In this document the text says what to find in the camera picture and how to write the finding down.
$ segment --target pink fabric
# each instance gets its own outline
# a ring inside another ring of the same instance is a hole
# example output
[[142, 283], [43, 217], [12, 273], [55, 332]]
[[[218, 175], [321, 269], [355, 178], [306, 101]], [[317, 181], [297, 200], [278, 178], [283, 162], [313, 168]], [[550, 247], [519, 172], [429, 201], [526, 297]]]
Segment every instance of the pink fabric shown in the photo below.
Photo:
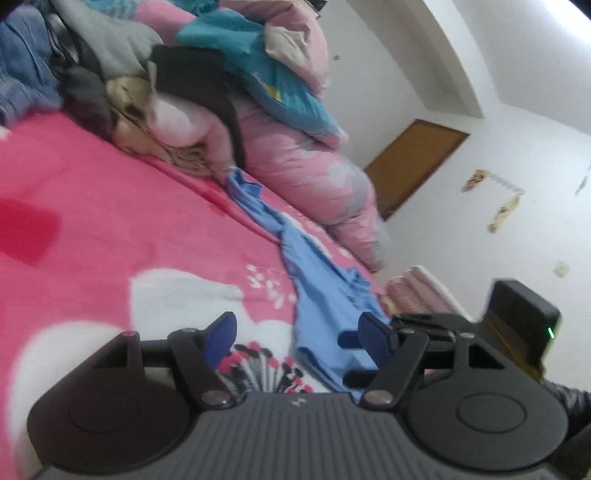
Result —
[[327, 227], [371, 271], [384, 267], [389, 245], [371, 182], [338, 152], [273, 120], [247, 98], [236, 101], [246, 170]]
[[145, 124], [154, 138], [170, 147], [204, 142], [210, 170], [221, 183], [235, 168], [228, 128], [201, 105], [164, 93], [152, 95], [145, 110]]
[[178, 45], [177, 33], [197, 17], [166, 0], [144, 0], [135, 9], [133, 20], [148, 25], [164, 45]]
[[328, 45], [311, 12], [289, 0], [220, 0], [218, 6], [265, 24], [267, 54], [302, 78], [316, 96], [328, 87]]
[[429, 307], [401, 277], [394, 277], [386, 284], [386, 295], [390, 297], [400, 313], [431, 313]]
[[412, 270], [407, 270], [402, 275], [404, 280], [417, 293], [423, 302], [427, 304], [433, 313], [453, 313], [449, 305], [431, 288], [431, 286], [414, 275]]
[[390, 238], [377, 214], [373, 189], [368, 189], [361, 212], [327, 230], [371, 271], [386, 266]]
[[[218, 184], [126, 155], [60, 113], [29, 117], [0, 150], [0, 478], [34, 473], [28, 409], [121, 330], [163, 338], [232, 310], [238, 342], [288, 355], [297, 298], [278, 242]], [[263, 199], [371, 279], [294, 207]]]

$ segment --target bed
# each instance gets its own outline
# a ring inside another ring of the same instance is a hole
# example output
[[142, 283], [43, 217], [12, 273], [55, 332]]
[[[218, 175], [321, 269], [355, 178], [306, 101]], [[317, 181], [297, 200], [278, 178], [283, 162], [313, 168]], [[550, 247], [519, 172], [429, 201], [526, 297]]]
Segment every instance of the bed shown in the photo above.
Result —
[[[26, 435], [36, 399], [122, 330], [164, 338], [238, 318], [237, 347], [220, 366], [272, 352], [276, 391], [323, 391], [296, 371], [297, 296], [278, 240], [213, 180], [134, 158], [62, 113], [34, 114], [0, 135], [0, 476], [39, 468]], [[276, 208], [337, 265], [371, 275], [323, 228], [264, 189]]]

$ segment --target ceiling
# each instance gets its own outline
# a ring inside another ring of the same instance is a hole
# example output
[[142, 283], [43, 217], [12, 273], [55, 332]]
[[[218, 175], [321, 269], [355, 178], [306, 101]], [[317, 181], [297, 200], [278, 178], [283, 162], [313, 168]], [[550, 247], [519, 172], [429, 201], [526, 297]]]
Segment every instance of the ceiling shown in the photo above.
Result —
[[591, 20], [569, 0], [453, 1], [501, 101], [591, 134]]

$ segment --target blue cloth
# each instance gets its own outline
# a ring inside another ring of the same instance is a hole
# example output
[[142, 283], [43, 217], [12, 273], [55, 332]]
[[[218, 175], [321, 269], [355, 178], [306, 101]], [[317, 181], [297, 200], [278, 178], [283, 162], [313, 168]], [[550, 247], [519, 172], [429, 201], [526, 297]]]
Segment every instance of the blue cloth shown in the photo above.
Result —
[[229, 9], [193, 20], [177, 34], [185, 45], [216, 48], [226, 70], [238, 75], [252, 97], [276, 120], [329, 146], [346, 135], [306, 82], [265, 52], [265, 27]]
[[337, 344], [340, 333], [357, 330], [363, 312], [389, 323], [370, 283], [356, 268], [334, 265], [309, 236], [260, 199], [262, 186], [248, 182], [241, 170], [228, 177], [226, 187], [256, 223], [281, 240], [283, 261], [298, 293], [294, 328], [299, 360], [328, 387], [348, 391], [343, 386], [347, 372], [376, 366], [365, 350], [343, 350]]
[[133, 20], [135, 10], [143, 0], [86, 0], [86, 5], [107, 17]]
[[217, 8], [217, 0], [170, 0], [177, 7], [199, 17]]
[[45, 22], [35, 7], [21, 5], [0, 23], [0, 125], [9, 127], [29, 111], [61, 108], [50, 57]]

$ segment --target blue jeans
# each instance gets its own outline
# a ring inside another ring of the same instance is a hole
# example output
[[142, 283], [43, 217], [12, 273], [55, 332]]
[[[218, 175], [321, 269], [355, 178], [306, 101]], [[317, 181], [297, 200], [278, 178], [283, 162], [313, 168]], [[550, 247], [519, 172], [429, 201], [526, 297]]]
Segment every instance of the blue jeans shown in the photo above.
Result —
[[0, 23], [0, 125], [29, 111], [58, 110], [58, 82], [48, 67], [51, 48], [43, 17], [21, 5]]

